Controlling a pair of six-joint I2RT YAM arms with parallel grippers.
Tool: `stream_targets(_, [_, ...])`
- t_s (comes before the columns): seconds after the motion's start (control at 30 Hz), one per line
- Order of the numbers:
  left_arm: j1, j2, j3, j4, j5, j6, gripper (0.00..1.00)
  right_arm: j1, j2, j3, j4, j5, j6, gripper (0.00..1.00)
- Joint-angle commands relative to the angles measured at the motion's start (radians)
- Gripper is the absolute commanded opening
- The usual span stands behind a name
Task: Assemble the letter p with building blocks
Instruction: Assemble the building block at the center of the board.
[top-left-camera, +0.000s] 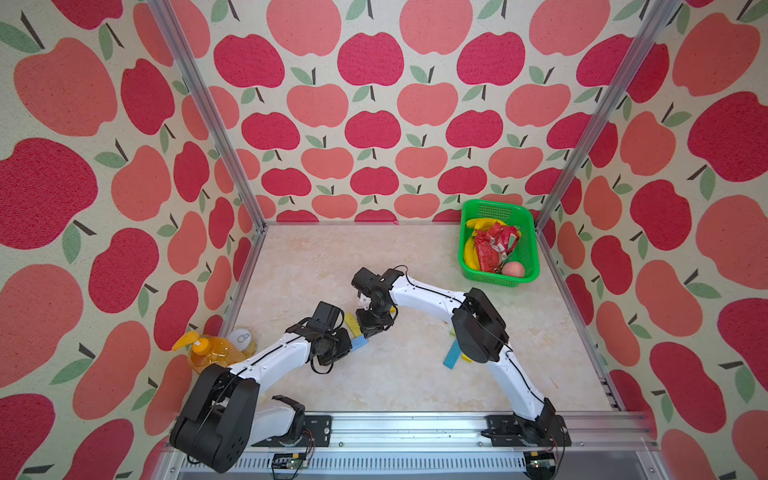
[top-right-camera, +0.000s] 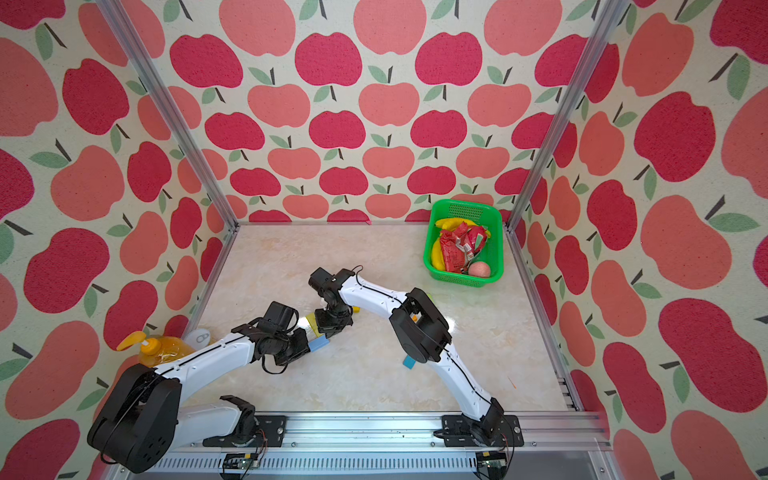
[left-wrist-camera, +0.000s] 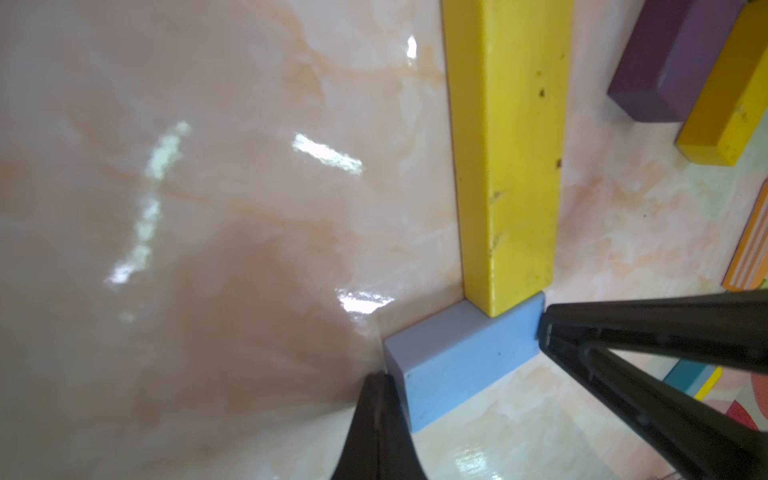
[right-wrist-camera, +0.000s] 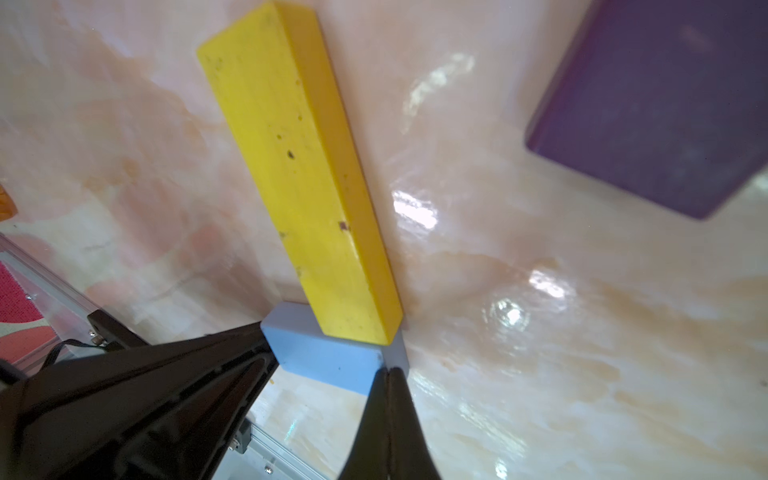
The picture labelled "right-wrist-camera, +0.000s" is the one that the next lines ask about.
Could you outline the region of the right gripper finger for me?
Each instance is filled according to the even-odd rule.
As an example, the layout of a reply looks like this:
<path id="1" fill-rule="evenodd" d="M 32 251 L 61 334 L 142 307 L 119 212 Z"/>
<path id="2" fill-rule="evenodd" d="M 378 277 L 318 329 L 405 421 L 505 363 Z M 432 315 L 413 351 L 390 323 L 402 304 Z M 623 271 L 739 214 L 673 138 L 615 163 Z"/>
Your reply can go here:
<path id="1" fill-rule="evenodd" d="M 380 369 L 340 480 L 422 480 L 440 474 L 430 456 L 405 372 Z"/>

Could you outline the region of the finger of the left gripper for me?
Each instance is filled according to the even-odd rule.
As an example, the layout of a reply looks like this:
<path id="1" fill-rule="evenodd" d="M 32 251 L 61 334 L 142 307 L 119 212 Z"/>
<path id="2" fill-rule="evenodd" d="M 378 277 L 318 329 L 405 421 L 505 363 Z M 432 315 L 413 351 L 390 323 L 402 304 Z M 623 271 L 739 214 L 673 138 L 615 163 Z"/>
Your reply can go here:
<path id="1" fill-rule="evenodd" d="M 277 366 L 251 324 L 45 367 L 1 394 L 1 475 L 210 479 Z"/>

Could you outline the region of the light blue block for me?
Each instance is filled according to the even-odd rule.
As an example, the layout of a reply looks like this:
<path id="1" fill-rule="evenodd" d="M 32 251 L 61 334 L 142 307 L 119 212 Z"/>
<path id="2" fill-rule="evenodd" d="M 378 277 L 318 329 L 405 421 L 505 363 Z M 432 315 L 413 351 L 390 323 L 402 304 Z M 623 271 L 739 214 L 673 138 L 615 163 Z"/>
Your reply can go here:
<path id="1" fill-rule="evenodd" d="M 284 370 L 324 384 L 366 395 L 380 369 L 410 370 L 401 332 L 386 346 L 331 337 L 306 304 L 283 302 L 260 326 Z"/>

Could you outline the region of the yellow-green long block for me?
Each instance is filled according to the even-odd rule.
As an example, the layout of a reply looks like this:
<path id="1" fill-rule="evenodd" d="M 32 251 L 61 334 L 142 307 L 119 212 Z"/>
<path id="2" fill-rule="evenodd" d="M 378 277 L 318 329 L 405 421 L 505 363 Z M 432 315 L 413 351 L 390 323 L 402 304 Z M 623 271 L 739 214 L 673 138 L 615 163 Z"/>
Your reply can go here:
<path id="1" fill-rule="evenodd" d="M 392 343 L 403 308 L 315 11 L 265 2 L 197 56 L 321 330 Z"/>

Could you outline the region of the purple block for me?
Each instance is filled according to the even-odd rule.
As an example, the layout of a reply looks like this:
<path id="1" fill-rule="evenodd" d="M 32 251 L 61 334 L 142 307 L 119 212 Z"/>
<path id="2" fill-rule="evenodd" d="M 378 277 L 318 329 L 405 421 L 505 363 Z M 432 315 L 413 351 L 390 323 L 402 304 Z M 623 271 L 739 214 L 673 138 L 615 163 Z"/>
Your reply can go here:
<path id="1" fill-rule="evenodd" d="M 767 165 L 763 1 L 595 1 L 526 131 L 550 161 L 694 219 Z"/>

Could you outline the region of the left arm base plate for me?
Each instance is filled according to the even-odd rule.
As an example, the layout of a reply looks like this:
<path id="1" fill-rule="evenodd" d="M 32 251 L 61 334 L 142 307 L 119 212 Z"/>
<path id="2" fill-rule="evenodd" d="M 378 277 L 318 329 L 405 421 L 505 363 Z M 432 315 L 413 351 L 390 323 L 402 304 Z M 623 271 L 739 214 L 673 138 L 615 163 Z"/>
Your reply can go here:
<path id="1" fill-rule="evenodd" d="M 92 330 L 106 342 L 109 351 L 129 350 L 149 346 L 149 343 L 105 310 L 98 309 L 87 316 Z"/>

